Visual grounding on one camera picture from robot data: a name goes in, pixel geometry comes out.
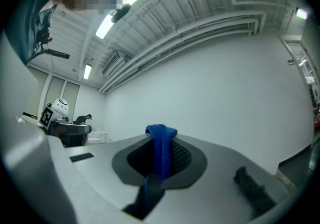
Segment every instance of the blue cloth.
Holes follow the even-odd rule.
[[[177,134],[177,130],[168,128],[163,124],[148,125],[145,129],[154,138],[153,172],[162,177],[162,180],[170,177],[171,172],[171,139]]]

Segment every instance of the air vent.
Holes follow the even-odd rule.
[[[106,72],[110,69],[110,67],[119,59],[119,54],[116,52],[111,58],[110,60],[107,62],[107,64],[105,65],[102,74],[105,75]]]

